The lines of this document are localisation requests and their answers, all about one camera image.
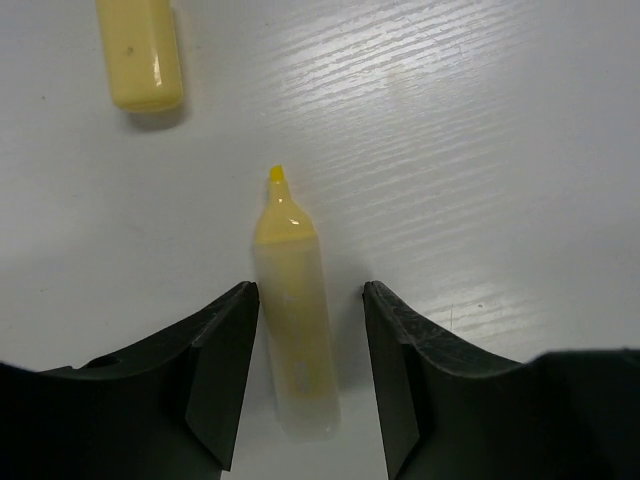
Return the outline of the yellow highlighter cap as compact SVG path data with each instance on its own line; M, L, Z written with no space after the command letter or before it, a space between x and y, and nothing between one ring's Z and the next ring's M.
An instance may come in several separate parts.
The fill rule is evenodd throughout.
M113 103L134 114L180 106L184 88L171 3L103 0L96 12Z

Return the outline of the yellow highlighter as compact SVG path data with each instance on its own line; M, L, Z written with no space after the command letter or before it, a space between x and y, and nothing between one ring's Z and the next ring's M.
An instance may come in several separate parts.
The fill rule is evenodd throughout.
M280 424L298 441L329 438L340 404L319 238L280 165L269 172L253 253Z

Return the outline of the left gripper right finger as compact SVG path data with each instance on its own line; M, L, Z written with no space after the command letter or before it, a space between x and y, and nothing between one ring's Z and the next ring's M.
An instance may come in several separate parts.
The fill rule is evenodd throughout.
M635 479L639 354L552 351L519 363L363 290L392 479Z

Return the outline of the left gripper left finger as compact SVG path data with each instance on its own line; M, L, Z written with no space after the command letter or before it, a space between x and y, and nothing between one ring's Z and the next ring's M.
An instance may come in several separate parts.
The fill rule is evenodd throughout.
M217 479L231 468L259 310L242 282L79 367L1 367L5 479Z

